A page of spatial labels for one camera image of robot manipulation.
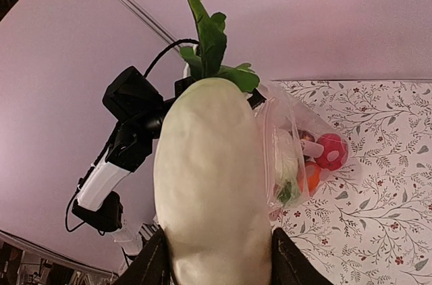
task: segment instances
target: vine pattern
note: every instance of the vine pattern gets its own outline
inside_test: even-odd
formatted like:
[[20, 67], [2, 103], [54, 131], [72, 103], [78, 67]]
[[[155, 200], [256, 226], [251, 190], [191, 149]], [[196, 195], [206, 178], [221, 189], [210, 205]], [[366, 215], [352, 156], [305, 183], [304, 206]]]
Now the vine pattern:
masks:
[[432, 84], [284, 81], [351, 158], [281, 226], [333, 284], [432, 284]]

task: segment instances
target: black cable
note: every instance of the black cable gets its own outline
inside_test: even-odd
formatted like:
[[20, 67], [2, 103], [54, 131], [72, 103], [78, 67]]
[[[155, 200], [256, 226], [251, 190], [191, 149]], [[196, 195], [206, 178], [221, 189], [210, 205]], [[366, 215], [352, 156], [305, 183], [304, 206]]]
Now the black cable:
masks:
[[128, 268], [130, 267], [129, 261], [128, 261], [128, 255], [124, 252], [123, 247], [121, 247], [121, 251], [123, 251], [124, 261], [126, 262], [126, 265]]
[[183, 43], [190, 43], [190, 44], [195, 44], [195, 45], [199, 45], [200, 43], [197, 40], [194, 40], [193, 38], [183, 38], [182, 40], [178, 40], [174, 43], [171, 43], [170, 45], [168, 45], [166, 48], [164, 48], [164, 50], [162, 52], [160, 52], [160, 54], [158, 54], [158, 56], [153, 60], [153, 62], [151, 63], [151, 65], [147, 68], [146, 72], [144, 73], [144, 78], [147, 78], [147, 76], [150, 74], [151, 70], [154, 68], [154, 66], [156, 65], [156, 63], [171, 49], [173, 49], [174, 47], [177, 47], [180, 44]]
[[72, 229], [69, 229], [69, 224], [68, 224], [68, 215], [69, 215], [69, 209], [70, 209], [70, 205], [72, 205], [72, 202], [74, 201], [76, 195], [78, 194], [79, 190], [77, 189], [75, 191], [75, 194], [72, 196], [72, 198], [70, 199], [69, 203], [67, 204], [66, 207], [66, 217], [65, 217], [65, 228], [66, 231], [68, 231], [69, 233], [72, 233], [73, 231], [77, 230], [78, 228], [80, 228], [85, 222], [81, 222], [80, 224], [78, 224], [77, 226], [73, 227]]
[[[115, 125], [115, 127], [114, 127], [113, 132], [109, 136], [108, 141], [105, 143], [105, 146], [103, 147], [101, 153], [99, 153], [99, 155], [96, 158], [96, 160], [94, 161], [93, 165], [90, 167], [90, 169], [88, 169], [85, 177], [82, 178], [82, 179], [80, 179], [80, 183], [81, 183], [81, 181], [83, 181], [83, 183], [84, 183], [85, 180], [87, 180], [87, 178], [92, 173], [93, 169], [98, 165], [98, 163], [100, 162], [100, 160], [102, 160], [102, 157], [105, 154], [105, 152], [107, 152], [107, 150], [109, 148], [109, 145], [111, 143], [113, 143], [115, 135], [116, 135], [117, 130], [118, 130], [119, 127], [120, 127], [120, 122], [117, 122], [116, 125]], [[76, 195], [78, 195], [79, 192], [80, 192], [80, 189], [77, 188], [75, 190], [75, 194], [72, 196], [72, 198], [70, 199], [70, 201], [69, 201], [69, 203], [67, 204], [67, 207], [66, 207], [65, 228], [66, 228], [66, 231], [68, 231], [69, 233], [72, 233], [73, 231], [77, 230], [79, 227], [81, 227], [82, 225], [85, 224], [85, 222], [81, 222], [80, 224], [78, 224], [77, 226], [73, 227], [72, 229], [69, 229], [69, 224], [68, 224], [68, 221], [67, 221], [68, 220], [68, 216], [69, 216], [70, 205], [72, 205], [72, 203], [74, 202], [74, 199], [75, 199]]]

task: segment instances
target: green leaf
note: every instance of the green leaf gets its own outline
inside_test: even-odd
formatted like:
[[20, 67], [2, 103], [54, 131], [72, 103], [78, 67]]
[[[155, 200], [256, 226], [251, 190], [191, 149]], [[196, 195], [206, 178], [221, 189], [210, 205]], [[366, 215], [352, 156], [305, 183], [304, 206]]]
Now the green leaf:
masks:
[[192, 47], [180, 47], [180, 55], [186, 61], [190, 68], [190, 75], [195, 80], [203, 77], [203, 64], [201, 58], [195, 54]]
[[218, 29], [223, 32], [225, 30], [225, 20], [227, 16], [223, 13], [214, 13], [211, 16], [211, 20], [217, 25]]
[[404, 194], [402, 194], [402, 202], [406, 203], [407, 200], [408, 200], [408, 195], [406, 194], [406, 189], [404, 189]]
[[251, 93], [259, 85], [259, 77], [249, 67], [249, 63], [236, 68], [222, 66], [216, 77], [233, 82], [243, 93]]
[[335, 197], [335, 199], [347, 199], [347, 198], [348, 198], [348, 193], [346, 192], [346, 190], [344, 190], [337, 197]]
[[362, 219], [359, 219], [359, 222], [362, 224], [363, 230], [366, 230], [366, 222]]
[[418, 263], [416, 263], [414, 265], [414, 268], [416, 269], [416, 271], [420, 271], [424, 268], [424, 266], [426, 266], [427, 262], [429, 261], [429, 259], [425, 259], [423, 261], [419, 261]]
[[302, 227], [300, 228], [300, 234], [304, 234], [304, 231], [306, 231], [306, 223], [303, 222]]
[[362, 203], [359, 205], [360, 209], [365, 209], [366, 206], [369, 204], [369, 201], [370, 201], [370, 200], [371, 200], [371, 199], [367, 199], [367, 200], [365, 200], [364, 202], [362, 202]]
[[200, 40], [202, 77], [212, 77], [218, 73], [227, 47], [227, 37], [220, 30], [221, 16], [217, 16], [218, 21], [212, 20], [201, 0], [188, 0], [188, 2]]
[[422, 153], [426, 153], [426, 152], [429, 152], [429, 148], [427, 147], [427, 145], [423, 145], [417, 154], [421, 155]]
[[393, 124], [395, 121], [396, 121], [396, 118], [394, 116], [391, 116], [389, 123], [387, 125]]
[[285, 186], [280, 190], [279, 194], [277, 195], [277, 199], [282, 203], [286, 204], [291, 199], [291, 191], [292, 191], [292, 185], [291, 182], [287, 182]]

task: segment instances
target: white radish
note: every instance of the white radish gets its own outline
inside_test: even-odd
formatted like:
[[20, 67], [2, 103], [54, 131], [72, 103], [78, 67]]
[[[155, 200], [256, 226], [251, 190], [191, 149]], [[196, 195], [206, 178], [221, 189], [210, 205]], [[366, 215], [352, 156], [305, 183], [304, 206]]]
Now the white radish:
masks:
[[173, 104], [155, 158], [155, 202], [179, 285], [269, 285], [271, 226], [252, 110], [207, 78]]

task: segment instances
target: clear plastic bag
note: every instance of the clear plastic bag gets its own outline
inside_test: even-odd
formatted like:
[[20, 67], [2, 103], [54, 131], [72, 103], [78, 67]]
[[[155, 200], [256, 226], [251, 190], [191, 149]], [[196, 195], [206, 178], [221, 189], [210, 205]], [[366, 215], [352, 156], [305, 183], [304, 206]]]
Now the clear plastic bag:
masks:
[[263, 138], [269, 214], [312, 197], [348, 159], [348, 143], [329, 124], [277, 84], [258, 88], [267, 100], [255, 109]]

